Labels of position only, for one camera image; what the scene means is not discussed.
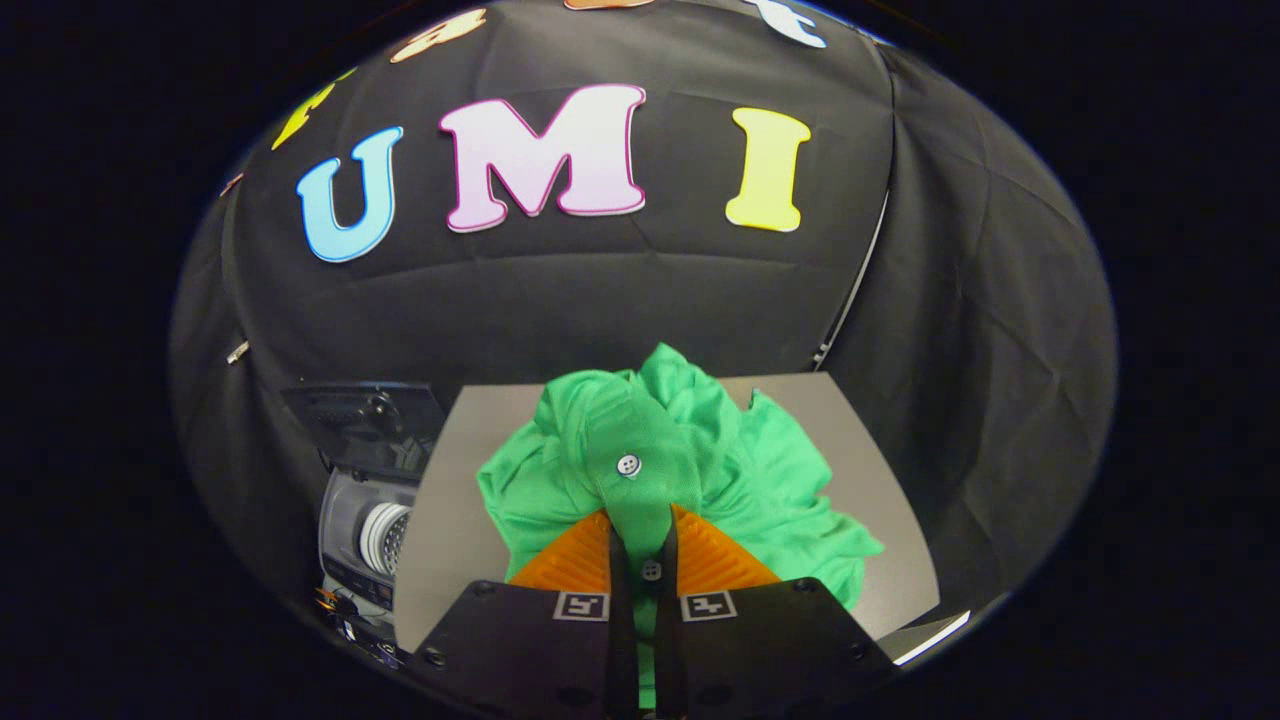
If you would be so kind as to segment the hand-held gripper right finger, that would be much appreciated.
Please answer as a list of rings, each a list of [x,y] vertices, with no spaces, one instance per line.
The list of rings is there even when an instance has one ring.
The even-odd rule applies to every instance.
[[[899,674],[819,579],[780,579],[678,505],[662,566],[659,719],[832,719]]]

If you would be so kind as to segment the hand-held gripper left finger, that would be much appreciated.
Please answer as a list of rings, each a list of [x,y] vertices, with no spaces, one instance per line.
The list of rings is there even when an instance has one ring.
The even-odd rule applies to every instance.
[[[476,719],[636,719],[636,626],[625,544],[604,510],[509,582],[475,580],[403,671]]]

